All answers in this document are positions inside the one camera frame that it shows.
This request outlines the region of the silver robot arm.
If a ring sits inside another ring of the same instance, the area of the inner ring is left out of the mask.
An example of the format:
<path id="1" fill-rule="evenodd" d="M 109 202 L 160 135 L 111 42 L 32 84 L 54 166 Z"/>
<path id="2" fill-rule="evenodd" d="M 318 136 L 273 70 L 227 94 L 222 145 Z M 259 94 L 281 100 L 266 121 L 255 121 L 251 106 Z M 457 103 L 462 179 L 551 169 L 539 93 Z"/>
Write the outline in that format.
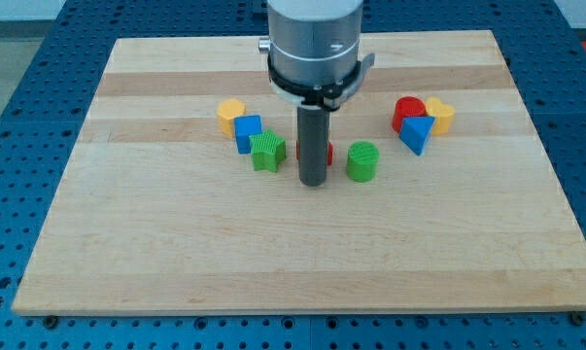
<path id="1" fill-rule="evenodd" d="M 338 110 L 362 86 L 375 55 L 360 57 L 362 0 L 268 0 L 269 81 L 298 108 Z"/>

